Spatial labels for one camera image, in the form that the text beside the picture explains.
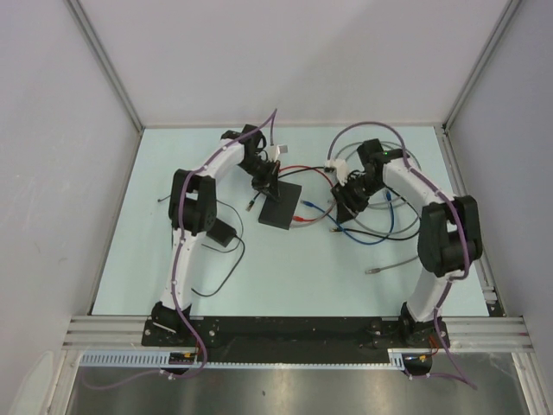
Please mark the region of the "black network switch box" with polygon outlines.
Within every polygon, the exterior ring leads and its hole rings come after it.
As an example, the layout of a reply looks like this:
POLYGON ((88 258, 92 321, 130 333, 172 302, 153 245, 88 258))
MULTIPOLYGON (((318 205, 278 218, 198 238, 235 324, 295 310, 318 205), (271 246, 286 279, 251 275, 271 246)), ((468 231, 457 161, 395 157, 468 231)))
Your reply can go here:
POLYGON ((279 181, 280 199, 266 199, 258 222, 262 225, 289 230, 298 205, 302 186, 291 182, 279 181))

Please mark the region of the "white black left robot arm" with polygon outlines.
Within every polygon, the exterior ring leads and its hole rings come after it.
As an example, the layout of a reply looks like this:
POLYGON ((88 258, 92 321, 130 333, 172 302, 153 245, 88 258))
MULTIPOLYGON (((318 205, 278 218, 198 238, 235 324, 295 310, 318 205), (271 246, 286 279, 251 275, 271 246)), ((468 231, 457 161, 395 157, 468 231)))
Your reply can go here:
POLYGON ((217 185, 238 166, 251 177, 252 188, 272 201, 281 199, 277 156, 260 156, 267 140, 260 127, 226 131, 215 152, 199 167, 174 173, 168 217, 172 227, 172 265, 161 299, 151 312, 154 326, 170 344, 179 346, 191 335, 185 320, 192 305, 189 268, 196 249, 217 220, 217 185))

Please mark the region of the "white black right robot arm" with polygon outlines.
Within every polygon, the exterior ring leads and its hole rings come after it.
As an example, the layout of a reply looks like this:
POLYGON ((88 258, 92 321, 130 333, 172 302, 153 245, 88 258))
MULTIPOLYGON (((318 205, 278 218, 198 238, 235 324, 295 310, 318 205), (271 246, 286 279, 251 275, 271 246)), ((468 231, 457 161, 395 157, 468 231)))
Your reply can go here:
POLYGON ((453 282, 467 277, 482 254, 476 200, 443 192, 410 163, 403 149, 385 150, 377 139, 357 149, 362 170, 348 171, 344 160, 328 162, 337 173, 332 189, 337 222, 355 219, 378 191, 388 188, 402 196, 419 218, 417 255, 422 265, 416 288, 402 305, 398 336, 409 347, 443 340, 442 305, 453 282))

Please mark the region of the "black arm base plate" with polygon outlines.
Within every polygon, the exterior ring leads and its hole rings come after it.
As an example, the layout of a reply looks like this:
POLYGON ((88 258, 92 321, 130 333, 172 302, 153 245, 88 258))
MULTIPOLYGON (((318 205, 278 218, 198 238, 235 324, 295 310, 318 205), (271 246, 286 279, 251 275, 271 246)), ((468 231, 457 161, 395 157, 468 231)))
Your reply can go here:
POLYGON ((205 345, 219 357, 261 355, 353 356, 379 350, 441 348, 448 345, 444 321, 412 323, 404 317, 261 317, 204 316, 191 320, 185 335, 156 328, 151 317, 143 326, 142 345, 192 348, 205 345))

